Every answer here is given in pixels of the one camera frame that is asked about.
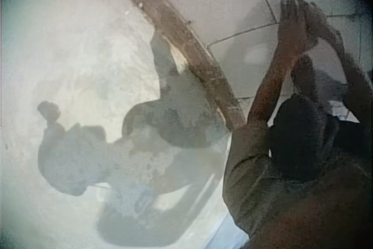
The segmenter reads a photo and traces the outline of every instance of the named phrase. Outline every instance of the raised arm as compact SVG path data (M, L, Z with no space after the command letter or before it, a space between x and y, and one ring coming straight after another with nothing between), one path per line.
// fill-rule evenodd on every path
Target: raised arm
M295 0L281 2L278 45L272 63L254 98L248 115L268 122L275 110L286 73L308 47L304 10Z
M281 5L279 43L248 115L232 134L223 182L223 199L235 223L254 235L284 198L285 181L268 156L267 122L276 107L285 74L307 45L305 20L295 0Z
M344 51L343 39L339 31L328 24L326 16L314 4L306 7L309 32L327 41L336 51L348 84L344 105L357 117L360 123L372 126L373 89L366 74Z

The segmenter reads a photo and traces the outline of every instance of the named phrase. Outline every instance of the concrete surface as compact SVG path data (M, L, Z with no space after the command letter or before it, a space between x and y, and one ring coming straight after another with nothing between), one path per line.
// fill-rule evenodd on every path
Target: concrete surface
M229 134L180 53L128 0L2 13L3 240L205 248L227 217Z

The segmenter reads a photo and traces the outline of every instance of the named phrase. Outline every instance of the dark hair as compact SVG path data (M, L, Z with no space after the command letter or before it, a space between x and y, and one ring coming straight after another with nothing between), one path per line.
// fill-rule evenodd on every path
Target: dark hair
M316 177L320 134L314 104L297 94L279 108L269 133L275 166L287 179L309 181Z

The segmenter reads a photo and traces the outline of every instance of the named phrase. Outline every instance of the hand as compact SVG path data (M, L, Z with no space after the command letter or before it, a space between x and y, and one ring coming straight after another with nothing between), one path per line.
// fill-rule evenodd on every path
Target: hand
M303 4L296 0L281 1L281 18L277 32L277 49L294 62L307 50L308 38Z
M328 42L335 39L336 29L328 23L325 14L314 2L305 4L305 18L308 34Z

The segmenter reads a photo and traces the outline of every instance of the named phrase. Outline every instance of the person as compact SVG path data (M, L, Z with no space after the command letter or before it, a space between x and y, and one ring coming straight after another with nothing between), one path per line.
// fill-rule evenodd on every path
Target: person
M372 85L314 3L282 1L277 37L247 124L232 134L223 199L249 234L249 248L339 248L370 216ZM305 55L315 38L339 56L348 87L344 105L359 124L327 114L318 101ZM288 71L297 93L269 128Z

